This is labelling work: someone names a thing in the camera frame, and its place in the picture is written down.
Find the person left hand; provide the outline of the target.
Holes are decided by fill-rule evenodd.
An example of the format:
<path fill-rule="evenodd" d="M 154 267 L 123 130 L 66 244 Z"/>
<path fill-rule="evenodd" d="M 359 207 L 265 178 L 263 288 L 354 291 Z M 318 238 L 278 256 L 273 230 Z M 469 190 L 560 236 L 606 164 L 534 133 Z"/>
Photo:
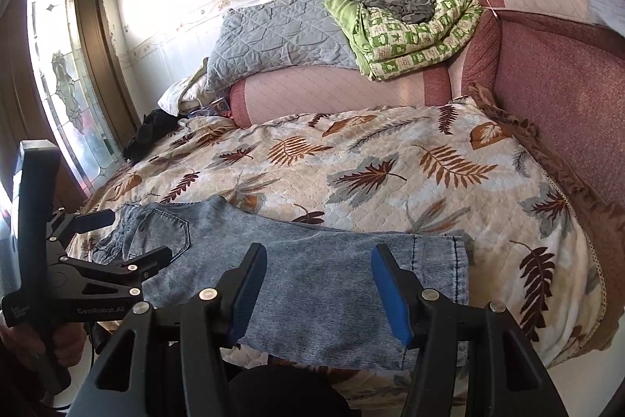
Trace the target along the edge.
<path fill-rule="evenodd" d="M 46 355 L 46 345 L 28 324 L 7 327 L 1 317 L 1 341 L 22 364 L 32 368 L 37 359 Z M 84 326 L 79 323 L 64 324 L 53 333 L 53 352 L 59 365 L 72 367 L 79 364 L 87 341 Z"/>

